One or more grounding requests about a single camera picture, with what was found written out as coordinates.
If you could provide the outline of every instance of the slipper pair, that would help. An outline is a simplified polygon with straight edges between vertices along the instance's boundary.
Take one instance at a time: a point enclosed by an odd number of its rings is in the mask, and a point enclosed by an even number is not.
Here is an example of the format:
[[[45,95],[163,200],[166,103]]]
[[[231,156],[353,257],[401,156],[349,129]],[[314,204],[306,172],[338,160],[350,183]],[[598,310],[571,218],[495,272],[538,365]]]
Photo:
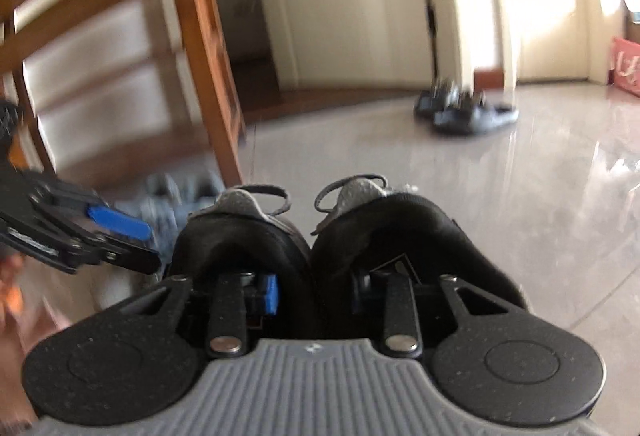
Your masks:
[[[154,244],[166,266],[188,216],[213,204],[223,190],[222,180],[213,172],[190,175],[182,186],[178,186],[169,174],[153,174],[146,179],[142,196],[118,201],[115,207],[151,226]]]
[[[472,94],[444,79],[420,93],[414,114],[432,121],[440,133],[482,135],[516,123],[519,111],[507,104],[492,105],[486,102],[484,92]]]

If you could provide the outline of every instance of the door hinge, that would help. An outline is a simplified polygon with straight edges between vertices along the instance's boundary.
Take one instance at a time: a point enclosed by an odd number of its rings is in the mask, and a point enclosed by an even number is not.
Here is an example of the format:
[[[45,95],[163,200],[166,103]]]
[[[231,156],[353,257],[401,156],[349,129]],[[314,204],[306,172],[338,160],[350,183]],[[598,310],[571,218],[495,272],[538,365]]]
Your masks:
[[[436,26],[436,11],[433,8],[433,5],[427,5],[427,21],[429,22],[429,35],[432,38],[436,37],[437,26]]]

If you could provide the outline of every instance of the chair leg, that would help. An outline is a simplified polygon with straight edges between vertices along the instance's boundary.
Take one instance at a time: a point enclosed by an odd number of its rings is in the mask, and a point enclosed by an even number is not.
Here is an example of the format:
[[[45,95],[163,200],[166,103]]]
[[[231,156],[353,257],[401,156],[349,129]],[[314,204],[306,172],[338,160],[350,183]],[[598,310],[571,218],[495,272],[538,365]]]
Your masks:
[[[243,127],[216,0],[175,0],[202,120],[225,185],[242,183],[238,136]]]
[[[4,34],[10,36],[15,34],[15,22],[14,16],[6,20],[4,23]],[[22,72],[22,66],[18,70],[12,72],[14,78],[15,92],[18,94],[18,104],[24,112],[24,122],[27,124],[31,140],[38,153],[40,162],[45,172],[55,172],[53,168],[53,162],[49,157],[49,152],[44,144],[40,129],[38,127],[38,118],[35,116],[33,106],[31,106],[31,98],[29,97],[29,91],[27,90],[27,84],[24,80],[24,73]]]

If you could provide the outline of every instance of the blue clip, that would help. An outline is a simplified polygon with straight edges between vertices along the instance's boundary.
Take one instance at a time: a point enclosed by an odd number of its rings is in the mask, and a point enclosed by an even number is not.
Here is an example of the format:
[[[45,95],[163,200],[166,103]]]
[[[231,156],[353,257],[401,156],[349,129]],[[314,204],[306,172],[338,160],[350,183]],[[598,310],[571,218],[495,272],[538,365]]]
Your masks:
[[[108,207],[89,207],[87,216],[98,226],[129,238],[148,241],[153,236],[153,230],[148,223]]]
[[[279,300],[278,280],[275,274],[271,273],[267,276],[267,293],[264,296],[264,311],[267,315],[276,315]]]

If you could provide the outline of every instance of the wooden chair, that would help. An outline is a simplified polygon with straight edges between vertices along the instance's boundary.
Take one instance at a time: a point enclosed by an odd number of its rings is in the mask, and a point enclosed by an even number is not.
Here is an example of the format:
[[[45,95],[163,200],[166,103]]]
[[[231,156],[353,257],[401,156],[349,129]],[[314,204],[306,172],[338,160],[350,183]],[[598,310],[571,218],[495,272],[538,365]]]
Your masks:
[[[22,62],[50,41],[125,0],[62,0],[15,33],[14,10],[25,1],[0,0],[0,21],[4,24],[4,43],[0,45],[0,76],[12,74],[18,101],[25,111],[26,127],[40,161],[46,171],[53,171],[52,161],[40,133],[38,117],[54,108],[52,104],[56,102],[49,103],[47,109],[41,111],[33,108],[22,72]],[[206,137],[213,148],[225,183],[236,185],[242,182],[237,148],[244,123],[226,54],[216,0],[175,0],[175,5]],[[72,95],[74,99],[79,96],[81,94]],[[59,99],[59,105],[66,105],[70,100],[69,96]],[[117,159],[112,156],[112,159],[100,165],[102,154],[98,153],[91,169],[86,166],[76,167],[76,170],[70,168],[63,172],[63,176],[94,186],[113,184],[116,183],[112,181],[113,178],[109,180],[101,175],[104,170],[111,168],[113,176],[114,164],[120,164],[122,176],[142,174],[149,168],[153,169],[159,155],[166,158],[196,150],[203,143],[203,136],[198,137],[197,131],[169,131],[150,140],[161,142],[161,149],[145,145],[143,140],[112,150],[113,153],[120,154]]]

